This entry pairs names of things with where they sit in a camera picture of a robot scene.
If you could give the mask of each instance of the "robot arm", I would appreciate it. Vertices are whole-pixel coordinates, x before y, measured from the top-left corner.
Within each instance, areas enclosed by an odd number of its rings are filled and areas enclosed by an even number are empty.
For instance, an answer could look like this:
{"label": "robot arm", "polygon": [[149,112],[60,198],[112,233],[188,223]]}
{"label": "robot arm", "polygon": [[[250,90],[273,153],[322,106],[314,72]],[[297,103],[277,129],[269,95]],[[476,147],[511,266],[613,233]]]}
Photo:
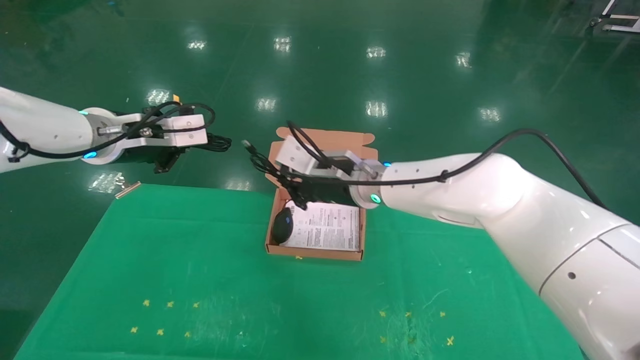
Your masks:
{"label": "robot arm", "polygon": [[177,108],[169,112],[178,116],[163,116],[169,114],[159,111],[164,106],[148,114],[77,111],[0,87],[0,172],[82,159],[93,165],[155,163],[154,171],[160,173],[169,171],[190,147],[230,147],[230,139],[207,133],[210,124],[195,115],[193,107],[171,104]]}
{"label": "robot arm", "polygon": [[[325,155],[336,166],[322,165],[293,137],[285,140],[276,162],[306,183],[289,190],[296,205],[333,201],[371,209],[383,202],[421,217],[484,229],[591,360],[640,359],[640,227],[502,154],[493,153],[451,177],[442,177],[443,170],[460,168],[479,154],[387,167],[349,152]],[[340,165],[345,161],[348,166]],[[439,176],[441,181],[411,184]],[[408,181],[398,185],[400,180]],[[384,184],[390,181],[396,184]]]}

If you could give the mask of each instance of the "open cardboard box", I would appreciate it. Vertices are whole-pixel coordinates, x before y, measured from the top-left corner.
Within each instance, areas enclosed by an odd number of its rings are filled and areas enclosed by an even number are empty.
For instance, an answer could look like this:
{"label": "open cardboard box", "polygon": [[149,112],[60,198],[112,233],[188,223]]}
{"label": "open cardboard box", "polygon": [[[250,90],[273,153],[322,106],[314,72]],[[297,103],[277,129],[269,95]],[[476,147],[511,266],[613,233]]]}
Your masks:
{"label": "open cardboard box", "polygon": [[[303,131],[313,139],[321,150],[350,150],[362,159],[378,159],[378,150],[365,147],[365,145],[372,143],[375,139],[373,134],[316,129],[303,129]],[[276,134],[280,138],[284,139],[291,135],[291,132],[288,127],[279,127],[276,130]],[[271,144],[271,149],[269,150],[269,161],[273,164],[275,164],[276,156],[278,155],[278,152],[280,152],[280,148],[283,143],[284,141],[277,141]],[[271,218],[269,218],[267,238],[264,242],[269,254],[300,256],[302,258],[309,257],[352,261],[362,260],[364,255],[365,224],[367,223],[367,213],[365,209],[360,209],[360,251],[321,250],[278,246],[278,244],[271,239],[273,219],[284,208],[285,203],[291,197],[287,190],[284,190],[273,176],[267,174],[266,177],[278,187],[278,189],[276,189],[275,198],[273,199],[273,207],[271,208]]]}

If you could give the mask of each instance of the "computer mouse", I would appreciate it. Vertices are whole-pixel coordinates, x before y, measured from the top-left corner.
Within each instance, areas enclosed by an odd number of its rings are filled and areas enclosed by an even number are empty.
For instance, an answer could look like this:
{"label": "computer mouse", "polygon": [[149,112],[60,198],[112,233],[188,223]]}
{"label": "computer mouse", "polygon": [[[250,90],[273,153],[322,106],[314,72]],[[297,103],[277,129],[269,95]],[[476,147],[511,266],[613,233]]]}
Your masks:
{"label": "computer mouse", "polygon": [[281,244],[289,239],[293,232],[293,216],[291,209],[282,209],[273,219],[271,238],[276,244]]}

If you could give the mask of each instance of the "instruction manual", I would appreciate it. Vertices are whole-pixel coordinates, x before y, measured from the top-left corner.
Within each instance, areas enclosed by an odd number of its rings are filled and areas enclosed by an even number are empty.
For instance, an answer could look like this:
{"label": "instruction manual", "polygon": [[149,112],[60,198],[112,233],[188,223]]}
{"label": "instruction manual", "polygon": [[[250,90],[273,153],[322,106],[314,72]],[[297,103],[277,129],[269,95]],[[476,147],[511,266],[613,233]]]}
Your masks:
{"label": "instruction manual", "polygon": [[291,210],[293,232],[280,246],[326,250],[360,250],[360,209],[354,206],[307,203],[307,210],[286,204]]}

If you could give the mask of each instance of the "green mat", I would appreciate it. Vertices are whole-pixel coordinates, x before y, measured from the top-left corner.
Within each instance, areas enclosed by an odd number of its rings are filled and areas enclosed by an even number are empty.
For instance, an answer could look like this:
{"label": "green mat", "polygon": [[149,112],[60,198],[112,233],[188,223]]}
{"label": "green mat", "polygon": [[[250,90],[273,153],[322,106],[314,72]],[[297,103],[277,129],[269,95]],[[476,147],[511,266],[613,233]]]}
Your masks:
{"label": "green mat", "polygon": [[280,257],[272,200],[114,201],[16,359],[582,359],[484,232],[378,208],[361,263]]}

